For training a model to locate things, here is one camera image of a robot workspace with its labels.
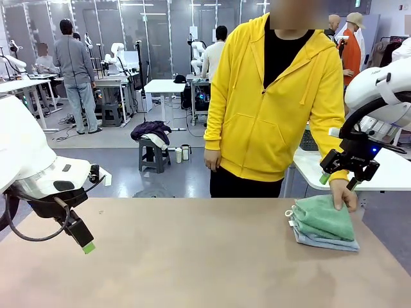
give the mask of yellow hoodie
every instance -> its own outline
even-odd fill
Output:
[[[204,139],[207,150],[221,150],[221,166],[232,174],[275,182],[292,163],[307,121],[323,157],[340,150],[341,140],[328,131],[344,123],[344,86],[335,44],[315,30],[291,66],[264,89],[268,15],[239,25],[227,39],[211,85]]]

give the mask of green towel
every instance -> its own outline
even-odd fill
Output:
[[[331,195],[314,196],[296,200],[293,214],[298,229],[303,234],[316,234],[326,239],[354,241],[354,228],[348,209],[334,208]]]

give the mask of stack of towels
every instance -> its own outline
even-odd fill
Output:
[[[286,212],[298,243],[358,252],[353,223],[348,208],[334,208],[332,196],[314,196],[296,200],[292,210]]]

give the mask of gray shirt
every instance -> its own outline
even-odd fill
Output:
[[[53,63],[60,67],[66,85],[94,81],[90,56],[83,43],[74,39],[72,35],[63,35],[55,42]]]

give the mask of black pants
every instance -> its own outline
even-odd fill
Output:
[[[212,198],[278,198],[282,182],[247,180],[220,167],[217,172],[211,172],[210,195]]]
[[[51,90],[53,91],[53,96],[54,96],[55,98],[57,98],[57,96],[58,96],[56,86],[57,86],[57,85],[60,85],[61,83],[62,83],[61,81],[57,81],[57,80],[54,80],[54,79],[51,79],[51,80],[50,80]],[[48,85],[48,84],[45,84],[45,85],[43,86],[43,89],[45,89],[45,90],[47,91],[47,94],[49,95],[49,98],[50,98],[50,97],[51,97],[51,93],[50,93],[49,85]]]

